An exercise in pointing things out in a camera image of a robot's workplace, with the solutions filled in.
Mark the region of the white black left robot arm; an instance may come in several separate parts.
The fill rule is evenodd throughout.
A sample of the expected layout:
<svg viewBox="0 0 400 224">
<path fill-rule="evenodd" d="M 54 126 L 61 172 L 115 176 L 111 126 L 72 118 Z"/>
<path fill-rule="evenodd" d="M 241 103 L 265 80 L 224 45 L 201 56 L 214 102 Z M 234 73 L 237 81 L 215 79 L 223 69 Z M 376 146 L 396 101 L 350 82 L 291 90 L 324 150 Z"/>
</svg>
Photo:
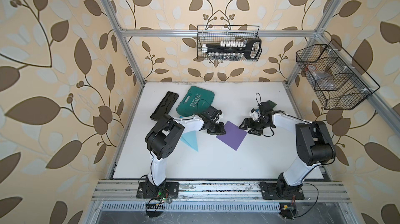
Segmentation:
<svg viewBox="0 0 400 224">
<path fill-rule="evenodd" d="M 188 117 L 174 118 L 165 114 L 145 137 L 147 149 L 152 156 L 147 178 L 153 186 L 166 181 L 166 159 L 175 150 L 183 134 L 205 130 L 209 135 L 225 135 L 223 112 L 209 106 L 205 111 Z"/>
</svg>

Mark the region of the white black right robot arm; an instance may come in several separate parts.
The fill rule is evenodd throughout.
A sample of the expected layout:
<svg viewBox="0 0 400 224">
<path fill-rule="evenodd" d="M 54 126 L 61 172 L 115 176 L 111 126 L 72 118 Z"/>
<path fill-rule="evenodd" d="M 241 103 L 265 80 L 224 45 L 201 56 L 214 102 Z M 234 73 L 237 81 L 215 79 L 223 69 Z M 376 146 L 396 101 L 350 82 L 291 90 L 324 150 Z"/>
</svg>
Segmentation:
<svg viewBox="0 0 400 224">
<path fill-rule="evenodd" d="M 273 130 L 279 127 L 295 134 L 297 158 L 288 170 L 280 174 L 276 186 L 277 193 L 283 195 L 300 190 L 310 172 L 330 160 L 334 161 L 336 152 L 323 121 L 300 119 L 282 110 L 274 110 L 275 106 L 272 101 L 259 103 L 239 128 L 264 137 L 267 136 L 264 134 L 265 128 Z"/>
</svg>

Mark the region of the light blue square paper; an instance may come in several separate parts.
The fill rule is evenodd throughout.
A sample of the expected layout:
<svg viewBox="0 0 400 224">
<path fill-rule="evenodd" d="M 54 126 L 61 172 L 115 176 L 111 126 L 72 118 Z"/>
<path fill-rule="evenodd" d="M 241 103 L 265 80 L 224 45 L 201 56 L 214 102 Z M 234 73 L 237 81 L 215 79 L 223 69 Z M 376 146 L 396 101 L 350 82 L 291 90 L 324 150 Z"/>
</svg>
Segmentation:
<svg viewBox="0 0 400 224">
<path fill-rule="evenodd" d="M 180 137 L 180 141 L 185 143 L 187 146 L 189 146 L 196 152 L 199 151 L 196 131 L 191 131 L 191 132 L 182 134 L 182 136 Z"/>
</svg>

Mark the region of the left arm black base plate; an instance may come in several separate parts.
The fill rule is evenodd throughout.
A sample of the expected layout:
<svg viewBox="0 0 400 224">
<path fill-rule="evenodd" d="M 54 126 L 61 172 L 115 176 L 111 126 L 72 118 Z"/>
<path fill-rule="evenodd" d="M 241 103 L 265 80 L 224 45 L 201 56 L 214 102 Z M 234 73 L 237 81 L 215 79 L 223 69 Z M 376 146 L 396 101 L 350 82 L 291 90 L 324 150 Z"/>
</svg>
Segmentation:
<svg viewBox="0 0 400 224">
<path fill-rule="evenodd" d="M 176 199 L 179 194 L 178 182 L 163 182 L 160 186 L 155 186 L 150 182 L 140 182 L 136 193 L 138 199 Z"/>
</svg>

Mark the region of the purple square paper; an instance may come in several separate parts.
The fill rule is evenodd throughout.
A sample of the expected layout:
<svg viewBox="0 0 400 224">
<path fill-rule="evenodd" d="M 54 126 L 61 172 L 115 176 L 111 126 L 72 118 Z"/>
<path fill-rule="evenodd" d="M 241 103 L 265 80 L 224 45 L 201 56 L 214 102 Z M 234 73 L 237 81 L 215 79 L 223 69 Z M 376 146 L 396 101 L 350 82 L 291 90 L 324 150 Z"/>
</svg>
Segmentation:
<svg viewBox="0 0 400 224">
<path fill-rule="evenodd" d="M 226 134 L 218 135 L 217 139 L 237 151 L 248 134 L 245 130 L 239 129 L 238 126 L 228 121 L 225 126 Z"/>
</svg>

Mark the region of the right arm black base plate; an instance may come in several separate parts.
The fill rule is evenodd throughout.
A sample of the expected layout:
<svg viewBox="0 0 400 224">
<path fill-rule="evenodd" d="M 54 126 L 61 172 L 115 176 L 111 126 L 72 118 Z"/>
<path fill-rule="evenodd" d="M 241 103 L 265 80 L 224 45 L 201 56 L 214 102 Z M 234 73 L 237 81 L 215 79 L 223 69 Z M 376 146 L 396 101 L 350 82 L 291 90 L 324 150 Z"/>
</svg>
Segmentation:
<svg viewBox="0 0 400 224">
<path fill-rule="evenodd" d="M 263 200 L 305 200 L 302 186 L 289 186 L 285 182 L 260 182 Z"/>
</svg>

